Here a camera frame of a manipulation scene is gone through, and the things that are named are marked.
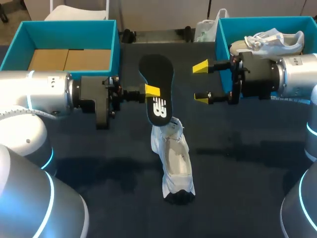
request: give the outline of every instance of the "cardboard box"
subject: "cardboard box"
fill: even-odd
[[[65,71],[109,70],[111,50],[69,50]]]
[[[63,71],[68,50],[34,50],[28,70]]]
[[[34,51],[28,70],[109,70],[110,59],[111,50],[38,49]]]

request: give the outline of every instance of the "dark blue table surface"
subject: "dark blue table surface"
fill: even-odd
[[[0,55],[6,49],[0,47]],[[174,115],[185,127],[196,199],[186,206],[163,201],[161,163],[151,151],[145,105],[122,104],[110,130],[96,131],[94,115],[45,119],[57,178],[87,202],[88,236],[282,238],[284,192],[309,164],[304,154],[308,106],[257,99],[236,106],[195,102],[194,92],[219,88],[218,73],[191,73],[192,65],[214,57],[212,43],[124,45],[123,85],[142,82],[138,62],[151,53],[174,65]]]

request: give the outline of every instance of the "plastic bag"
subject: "plastic bag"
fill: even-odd
[[[203,20],[197,23],[195,42],[215,41],[219,18],[228,18],[229,13],[225,8],[219,10],[216,20]]]

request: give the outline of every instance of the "black insole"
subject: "black insole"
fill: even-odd
[[[160,89],[160,97],[147,98],[147,113],[156,126],[169,123],[172,113],[172,83],[174,68],[168,58],[161,55],[145,55],[139,62],[140,74],[147,84]]]

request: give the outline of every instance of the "white shoe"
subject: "white shoe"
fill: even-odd
[[[230,47],[230,53],[238,56],[240,52],[252,52],[262,59],[278,60],[282,56],[299,55],[304,47],[304,33],[282,34],[275,28],[244,37]]]
[[[179,119],[172,117],[169,124],[161,127],[153,126],[151,147],[163,164],[163,197],[170,193],[185,192],[195,195],[192,166],[189,159],[189,148],[183,134],[183,126]]]

